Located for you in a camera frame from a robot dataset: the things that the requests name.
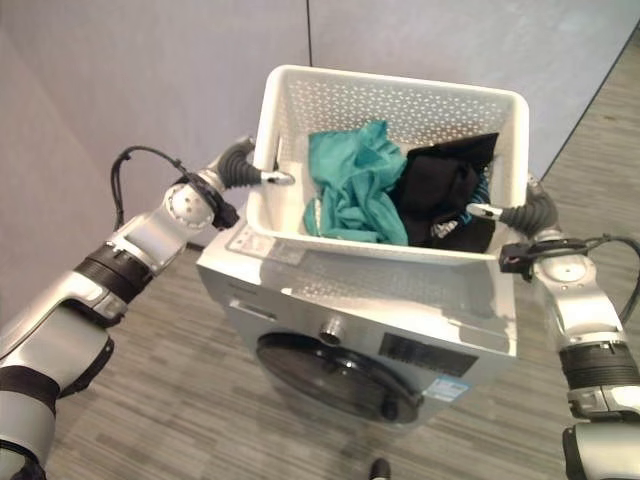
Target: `floor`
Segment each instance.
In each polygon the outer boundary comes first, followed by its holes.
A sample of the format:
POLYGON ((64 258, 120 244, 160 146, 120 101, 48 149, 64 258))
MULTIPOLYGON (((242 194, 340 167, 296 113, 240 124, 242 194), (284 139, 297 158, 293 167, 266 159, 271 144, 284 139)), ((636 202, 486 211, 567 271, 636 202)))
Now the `floor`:
MULTIPOLYGON (((544 184, 565 229, 640 238, 640 35, 621 57, 544 184)), ((395 479, 564 476, 560 436, 574 420, 544 318, 518 284, 519 360, 427 425, 389 436, 287 406, 199 282, 187 251, 112 329, 117 352, 91 388, 59 403, 48 471, 76 479, 358 479, 384 454, 395 479)), ((620 305, 637 261, 594 254, 620 305)), ((640 311, 628 333, 640 358, 640 311)))

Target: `gray wall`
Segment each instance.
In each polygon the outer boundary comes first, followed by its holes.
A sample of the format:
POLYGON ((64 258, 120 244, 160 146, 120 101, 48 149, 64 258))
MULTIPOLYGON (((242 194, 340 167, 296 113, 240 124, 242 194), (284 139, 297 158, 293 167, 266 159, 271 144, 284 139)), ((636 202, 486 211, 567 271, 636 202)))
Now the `gray wall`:
POLYGON ((98 245, 112 219, 104 173, 2 30, 0 185, 0 318, 6 319, 98 245))
POLYGON ((542 175, 640 17, 638 0, 310 0, 314 66, 515 90, 542 175))
MULTIPOLYGON (((3 318, 110 233, 108 172, 122 148, 148 144, 198 168, 255 135, 275 66, 308 63, 300 0, 2 0, 1 8, 0 136, 11 140, 0 142, 3 318)), ((155 207, 176 176, 145 155, 127 162, 129 216, 155 207)), ((231 198, 239 205, 245 196, 231 198)))

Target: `black garment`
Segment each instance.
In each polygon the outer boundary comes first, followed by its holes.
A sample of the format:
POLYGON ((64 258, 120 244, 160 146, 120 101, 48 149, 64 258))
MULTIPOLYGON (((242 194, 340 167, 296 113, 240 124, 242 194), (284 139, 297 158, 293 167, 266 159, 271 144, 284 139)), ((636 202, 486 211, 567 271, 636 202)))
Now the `black garment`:
POLYGON ((493 159, 497 133, 463 138, 409 151, 407 166, 390 193, 414 247, 484 253, 495 229, 491 220, 461 215, 478 186, 479 175, 493 159), (458 221, 439 238, 434 225, 458 221))

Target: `teal shirt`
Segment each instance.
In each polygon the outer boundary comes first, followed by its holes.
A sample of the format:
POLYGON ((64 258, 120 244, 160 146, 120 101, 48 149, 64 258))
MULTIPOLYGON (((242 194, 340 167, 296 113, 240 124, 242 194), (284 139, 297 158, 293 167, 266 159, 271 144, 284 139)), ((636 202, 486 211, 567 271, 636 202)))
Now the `teal shirt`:
POLYGON ((309 135, 309 171, 319 194, 307 205, 311 235, 408 245, 407 232, 387 192, 407 159, 387 138, 387 122, 309 135))

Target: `plastic basket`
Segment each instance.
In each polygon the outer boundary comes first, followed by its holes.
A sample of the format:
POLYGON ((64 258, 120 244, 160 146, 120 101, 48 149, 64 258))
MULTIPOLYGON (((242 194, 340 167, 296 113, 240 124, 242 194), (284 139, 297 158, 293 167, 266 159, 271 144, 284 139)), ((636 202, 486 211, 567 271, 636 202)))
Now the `plastic basket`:
POLYGON ((529 108, 517 93, 452 83, 414 80, 311 67, 281 66, 267 79, 254 165, 296 177, 292 186, 265 185, 252 191, 249 225, 259 233, 297 246, 396 260, 460 264, 494 260, 515 239, 497 225, 486 254, 399 247, 307 234, 302 216, 316 194, 308 173, 308 137, 326 130, 362 127, 387 120, 390 140, 407 151, 481 133, 499 132, 489 184, 491 202, 525 201, 529 108))

